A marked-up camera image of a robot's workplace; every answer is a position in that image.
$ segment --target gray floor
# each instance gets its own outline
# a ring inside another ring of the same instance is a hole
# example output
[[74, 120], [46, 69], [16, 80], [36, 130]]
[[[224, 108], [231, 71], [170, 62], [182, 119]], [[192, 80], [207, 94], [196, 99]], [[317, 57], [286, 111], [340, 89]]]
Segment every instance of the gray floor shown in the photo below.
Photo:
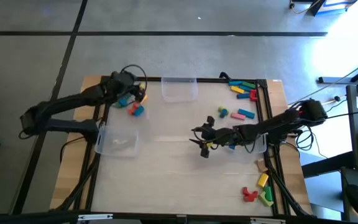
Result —
[[[80, 0], [0, 0], [0, 30], [71, 31], [80, 4]], [[292, 13], [287, 0], [93, 0], [88, 1], [80, 30], [327, 32], [328, 36], [77, 37], [59, 96], [77, 93], [85, 75], [107, 75], [137, 63], [150, 76], [217, 77], [226, 71], [236, 78], [281, 79], [291, 102], [321, 88], [316, 77], [340, 77], [358, 66], [358, 3], [346, 14], [313, 17]], [[18, 140], [19, 116], [49, 99], [68, 39], [0, 37], [0, 213], [11, 206], [34, 142]], [[334, 86], [313, 98], [325, 101], [344, 92], [343, 86]], [[72, 111], [57, 116], [70, 119]], [[66, 134], [47, 135], [25, 212], [48, 209], [65, 138]]]

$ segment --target wooden table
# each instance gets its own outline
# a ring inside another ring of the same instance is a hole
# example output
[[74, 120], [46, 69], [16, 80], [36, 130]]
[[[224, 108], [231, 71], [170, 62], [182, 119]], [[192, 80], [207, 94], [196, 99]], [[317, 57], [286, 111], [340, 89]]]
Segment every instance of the wooden table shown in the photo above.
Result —
[[[101, 76], [87, 76], [85, 77], [81, 91], [85, 88], [100, 83]], [[287, 108], [287, 101], [285, 99], [283, 84], [280, 80], [267, 80], [268, 93], [270, 97], [270, 104], [272, 108], [273, 116], [282, 113]], [[260, 91], [261, 105], [263, 117], [267, 118], [267, 110], [265, 108], [263, 92]], [[93, 116], [94, 108], [90, 106], [83, 106], [75, 110], [74, 119], [82, 121], [84, 119], [91, 119]], [[103, 108], [100, 110], [100, 116], [103, 113]], [[80, 134], [70, 133], [68, 141], [80, 137]], [[288, 142], [294, 144], [293, 139], [287, 139]], [[80, 178], [81, 166], [83, 164], [83, 158], [85, 154], [86, 141], [78, 141], [69, 144], [65, 148], [62, 164], [60, 166], [55, 190], [53, 193], [50, 208], [56, 208], [64, 199], [70, 194], [72, 189], [78, 183]], [[306, 192], [305, 181], [302, 174], [300, 161], [298, 158], [298, 152], [287, 145], [280, 147], [280, 157], [282, 162], [282, 169], [284, 173], [285, 183], [288, 190], [294, 196], [296, 201], [302, 206], [302, 208], [311, 213], [310, 203]], [[278, 206], [278, 212], [283, 213], [282, 198], [280, 189], [275, 186], [276, 191], [276, 204]], [[80, 208], [85, 208], [85, 200], [88, 193], [88, 185], [85, 186]]]

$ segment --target table leg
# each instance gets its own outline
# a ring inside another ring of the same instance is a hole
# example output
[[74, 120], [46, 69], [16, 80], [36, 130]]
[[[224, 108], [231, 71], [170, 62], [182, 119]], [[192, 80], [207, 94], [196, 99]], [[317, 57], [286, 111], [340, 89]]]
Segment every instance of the table leg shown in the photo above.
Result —
[[341, 167], [354, 167], [354, 155], [353, 151], [345, 152], [328, 159], [324, 159], [318, 162], [312, 162], [310, 164], [302, 166], [303, 176], [305, 178], [315, 177], [317, 175], [326, 174], [328, 172], [334, 172]]

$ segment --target clear plastic bin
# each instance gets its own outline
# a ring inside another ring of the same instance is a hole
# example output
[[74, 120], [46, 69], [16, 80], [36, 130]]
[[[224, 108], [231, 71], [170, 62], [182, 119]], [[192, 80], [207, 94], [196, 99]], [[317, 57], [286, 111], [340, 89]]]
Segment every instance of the clear plastic bin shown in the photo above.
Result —
[[105, 156], [133, 158], [137, 156], [138, 144], [138, 129], [102, 126], [94, 150]]
[[178, 103], [196, 100], [198, 97], [197, 78], [161, 78], [162, 96], [166, 102]]

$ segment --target concrete floor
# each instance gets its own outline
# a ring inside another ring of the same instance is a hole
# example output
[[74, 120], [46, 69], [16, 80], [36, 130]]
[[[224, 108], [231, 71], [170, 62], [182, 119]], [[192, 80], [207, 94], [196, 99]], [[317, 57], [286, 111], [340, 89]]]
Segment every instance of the concrete floor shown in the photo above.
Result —
[[[0, 0], [0, 31], [72, 31], [80, 5], [81, 0]], [[296, 5], [298, 10], [307, 7]], [[107, 75], [137, 63], [150, 76], [195, 73], [198, 77], [217, 77], [226, 71], [236, 78], [281, 79], [291, 102], [321, 88], [316, 77], [341, 77], [358, 67], [358, 2], [345, 14], [313, 17], [292, 13], [287, 0], [93, 0], [86, 6], [80, 30], [328, 34], [77, 37], [59, 96], [77, 93], [85, 75]], [[0, 36], [0, 213], [11, 206], [34, 142], [34, 138], [17, 138], [19, 116], [30, 106], [49, 99], [69, 38]], [[344, 86], [334, 86], [313, 98], [325, 101], [344, 92]], [[72, 111], [58, 117], [70, 119]], [[337, 122], [346, 125], [345, 121]], [[66, 137], [61, 133], [47, 135], [24, 212], [48, 209], [59, 168], [58, 151]], [[326, 156], [349, 148], [331, 149], [328, 140], [321, 141], [321, 152]], [[309, 153], [318, 155], [315, 149]]]

